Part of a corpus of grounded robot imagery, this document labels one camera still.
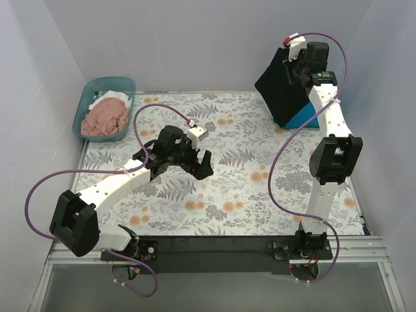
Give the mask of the black t shirt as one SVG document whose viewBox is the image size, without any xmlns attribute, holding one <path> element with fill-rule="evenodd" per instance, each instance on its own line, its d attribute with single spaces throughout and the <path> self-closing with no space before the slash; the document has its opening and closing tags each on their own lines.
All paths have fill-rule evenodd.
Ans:
<svg viewBox="0 0 416 312">
<path fill-rule="evenodd" d="M 274 122 L 281 128 L 309 103 L 302 86 L 289 84 L 283 64 L 286 57 L 286 50 L 278 48 L 271 63 L 254 84 Z"/>
</svg>

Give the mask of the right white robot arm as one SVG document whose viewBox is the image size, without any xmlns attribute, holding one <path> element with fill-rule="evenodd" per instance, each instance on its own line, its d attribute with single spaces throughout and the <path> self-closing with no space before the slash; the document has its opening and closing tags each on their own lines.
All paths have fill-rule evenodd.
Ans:
<svg viewBox="0 0 416 312">
<path fill-rule="evenodd" d="M 281 248 L 284 256 L 296 253 L 301 258 L 318 255 L 327 249 L 327 225 L 334 197 L 345 179 L 351 176 L 363 147 L 346 125 L 337 99 L 337 79 L 328 71 L 329 46 L 324 42 L 306 42 L 302 36 L 287 38 L 284 60 L 290 84 L 305 89 L 318 113 L 322 139 L 309 160 L 313 177 L 306 216 L 294 237 Z"/>
</svg>

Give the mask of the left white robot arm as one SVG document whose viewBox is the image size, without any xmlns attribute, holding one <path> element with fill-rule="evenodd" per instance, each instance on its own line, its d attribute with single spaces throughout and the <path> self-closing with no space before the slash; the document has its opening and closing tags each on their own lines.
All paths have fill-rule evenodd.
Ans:
<svg viewBox="0 0 416 312">
<path fill-rule="evenodd" d="M 208 134 L 197 125 L 187 131 L 165 126 L 157 139 L 144 144 L 125 163 L 120 174 L 112 174 L 78 193 L 63 192 L 51 219 L 50 233 L 77 257 L 94 249 L 110 249 L 122 259 L 133 259 L 139 253 L 139 236 L 127 226 L 108 226 L 99 221 L 126 195 L 171 166 L 182 168 L 197 180 L 211 176 L 211 152 L 205 151 L 203 158 L 198 158 L 200 143 Z"/>
</svg>

